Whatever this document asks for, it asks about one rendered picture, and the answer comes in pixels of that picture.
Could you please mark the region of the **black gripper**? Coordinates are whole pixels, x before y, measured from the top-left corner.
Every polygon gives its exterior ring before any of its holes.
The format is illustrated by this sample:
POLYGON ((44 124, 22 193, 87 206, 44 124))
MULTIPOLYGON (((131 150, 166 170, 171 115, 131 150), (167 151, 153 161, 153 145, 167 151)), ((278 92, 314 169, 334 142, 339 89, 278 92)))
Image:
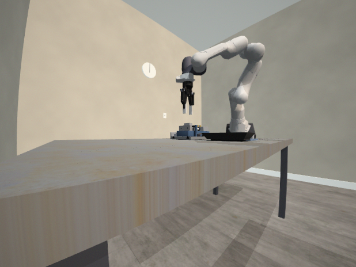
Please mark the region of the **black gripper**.
POLYGON ((187 97, 189 102, 189 115, 192 115, 192 106, 194 105, 194 94, 191 93, 193 88, 193 82, 191 81, 184 81, 183 88, 180 89, 181 91, 181 104, 183 105, 183 114, 187 113, 187 97), (192 96, 192 97, 191 97, 192 96))

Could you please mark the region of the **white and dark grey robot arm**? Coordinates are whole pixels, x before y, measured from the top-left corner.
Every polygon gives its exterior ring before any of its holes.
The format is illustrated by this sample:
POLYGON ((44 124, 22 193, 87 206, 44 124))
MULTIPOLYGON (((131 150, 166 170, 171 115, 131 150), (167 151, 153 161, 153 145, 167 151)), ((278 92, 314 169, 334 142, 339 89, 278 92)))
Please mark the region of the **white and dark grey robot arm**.
POLYGON ((239 36, 225 43, 218 44, 207 50, 197 52, 192 57, 185 57, 182 61, 182 74, 176 77, 177 83, 195 81, 194 75, 203 75, 206 72, 208 60, 221 55, 224 59, 230 59, 239 54, 248 60, 244 71, 238 79, 237 87, 228 92, 231 107, 230 132, 248 132, 250 125, 244 117, 244 103, 248 101, 250 88, 256 79, 262 66, 265 47, 261 43, 248 43, 245 36, 239 36))

